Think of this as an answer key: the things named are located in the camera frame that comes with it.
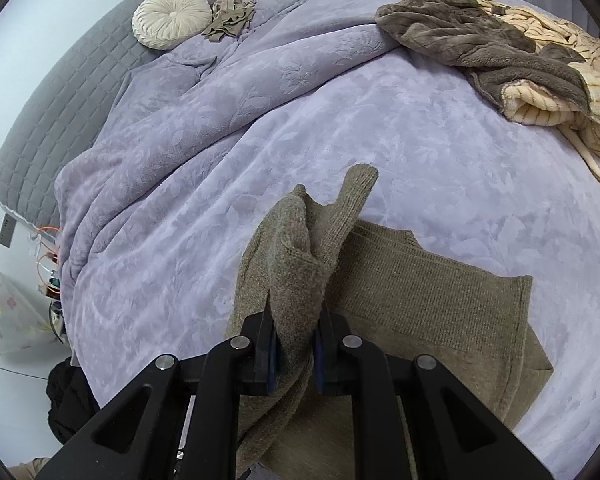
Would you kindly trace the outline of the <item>brown fleece garment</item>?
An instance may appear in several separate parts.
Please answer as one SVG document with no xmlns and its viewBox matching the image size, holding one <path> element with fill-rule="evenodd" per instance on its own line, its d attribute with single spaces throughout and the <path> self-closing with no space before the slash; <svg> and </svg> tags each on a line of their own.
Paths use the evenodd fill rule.
<svg viewBox="0 0 600 480">
<path fill-rule="evenodd" d="M 523 81 L 578 112 L 591 111 L 585 79 L 571 66 L 584 60 L 579 53 L 559 44 L 537 46 L 477 0 L 402 0 L 378 8 L 375 21 L 403 47 L 461 70 L 500 112 L 505 88 Z"/>
</svg>

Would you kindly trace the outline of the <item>floral white bag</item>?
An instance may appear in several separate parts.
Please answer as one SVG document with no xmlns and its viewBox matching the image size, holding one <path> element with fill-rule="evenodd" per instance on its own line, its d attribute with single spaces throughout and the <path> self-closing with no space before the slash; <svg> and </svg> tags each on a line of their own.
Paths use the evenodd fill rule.
<svg viewBox="0 0 600 480">
<path fill-rule="evenodd" d="M 45 304 L 31 301 L 0 272 L 0 356 L 52 341 L 65 344 L 51 306 L 50 298 Z"/>
</svg>

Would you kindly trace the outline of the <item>lavender plush bed blanket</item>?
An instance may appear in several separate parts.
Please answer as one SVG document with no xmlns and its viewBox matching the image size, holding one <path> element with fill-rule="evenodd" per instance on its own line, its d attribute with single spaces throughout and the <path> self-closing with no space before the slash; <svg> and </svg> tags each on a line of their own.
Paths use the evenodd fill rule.
<svg viewBox="0 0 600 480">
<path fill-rule="evenodd" d="M 516 433 L 571 479 L 600 444 L 600 184 L 558 131 L 509 122 L 385 36 L 374 16 L 396 1 L 260 0 L 238 38 L 197 36 L 129 74 L 55 182 L 74 353 L 106 403 L 159 354 L 207 352 L 265 214 L 297 184 L 332 202 L 367 162 L 365 220 L 532 277 L 554 372 Z"/>
</svg>

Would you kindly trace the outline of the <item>cream striped fleece garment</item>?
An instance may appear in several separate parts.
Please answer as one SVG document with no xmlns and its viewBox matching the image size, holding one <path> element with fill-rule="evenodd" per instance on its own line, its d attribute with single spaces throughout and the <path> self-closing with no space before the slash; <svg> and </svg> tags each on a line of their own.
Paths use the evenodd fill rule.
<svg viewBox="0 0 600 480">
<path fill-rule="evenodd" d="M 486 14 L 521 32 L 538 60 L 556 70 L 553 80 L 519 76 L 506 82 L 498 90 L 501 113 L 512 122 L 557 128 L 600 182 L 600 39 L 528 6 L 477 2 Z"/>
</svg>

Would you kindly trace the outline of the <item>round white pleated cushion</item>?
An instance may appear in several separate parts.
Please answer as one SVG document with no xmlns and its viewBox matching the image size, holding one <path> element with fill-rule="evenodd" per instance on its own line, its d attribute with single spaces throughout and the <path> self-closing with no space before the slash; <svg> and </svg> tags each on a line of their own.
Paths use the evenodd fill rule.
<svg viewBox="0 0 600 480">
<path fill-rule="evenodd" d="M 131 27 L 144 47 L 169 51 L 201 34 L 211 21 L 208 0 L 143 0 L 132 14 Z"/>
</svg>

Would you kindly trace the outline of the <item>olive knit sweater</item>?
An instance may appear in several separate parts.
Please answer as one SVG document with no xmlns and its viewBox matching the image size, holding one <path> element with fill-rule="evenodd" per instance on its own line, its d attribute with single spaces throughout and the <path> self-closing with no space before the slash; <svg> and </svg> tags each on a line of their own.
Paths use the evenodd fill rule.
<svg viewBox="0 0 600 480">
<path fill-rule="evenodd" d="M 313 380 L 310 342 L 323 310 L 392 356 L 431 354 L 508 428 L 552 376 L 528 321 L 530 276 L 501 278 L 427 252 L 410 231 L 363 220 L 377 177 L 370 165 L 351 167 L 328 205 L 297 186 L 242 255 L 227 331 L 270 309 L 283 359 L 273 394 L 240 401 L 238 472 L 261 465 L 283 479 L 352 477 L 350 401 L 320 396 Z"/>
</svg>

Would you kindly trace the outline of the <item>grey quilted headboard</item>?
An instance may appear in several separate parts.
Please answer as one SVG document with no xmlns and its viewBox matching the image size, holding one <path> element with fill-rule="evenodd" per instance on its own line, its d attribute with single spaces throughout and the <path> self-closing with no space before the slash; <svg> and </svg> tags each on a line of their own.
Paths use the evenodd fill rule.
<svg viewBox="0 0 600 480">
<path fill-rule="evenodd" d="M 142 1 L 122 0 L 104 14 L 24 103 L 0 148 L 0 206 L 7 220 L 31 230 L 59 226 L 59 171 L 94 144 L 129 71 L 159 56 L 132 33 L 132 14 Z"/>
</svg>

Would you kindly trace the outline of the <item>black cloth on floor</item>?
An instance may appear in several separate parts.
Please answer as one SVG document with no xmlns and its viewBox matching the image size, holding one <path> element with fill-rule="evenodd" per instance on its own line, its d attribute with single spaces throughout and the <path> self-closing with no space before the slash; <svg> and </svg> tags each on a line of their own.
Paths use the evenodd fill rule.
<svg viewBox="0 0 600 480">
<path fill-rule="evenodd" d="M 46 396 L 50 400 L 47 423 L 54 437 L 67 443 L 99 411 L 81 367 L 67 358 L 48 375 Z"/>
</svg>

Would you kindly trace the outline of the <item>small beige crumpled cloth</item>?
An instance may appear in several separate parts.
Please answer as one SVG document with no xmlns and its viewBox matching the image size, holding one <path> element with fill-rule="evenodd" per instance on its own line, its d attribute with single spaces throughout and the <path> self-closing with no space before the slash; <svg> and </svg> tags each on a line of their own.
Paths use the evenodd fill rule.
<svg viewBox="0 0 600 480">
<path fill-rule="evenodd" d="M 237 38 L 251 23 L 255 8 L 254 0 L 216 0 L 211 7 L 211 23 L 202 34 L 212 42 Z"/>
</svg>

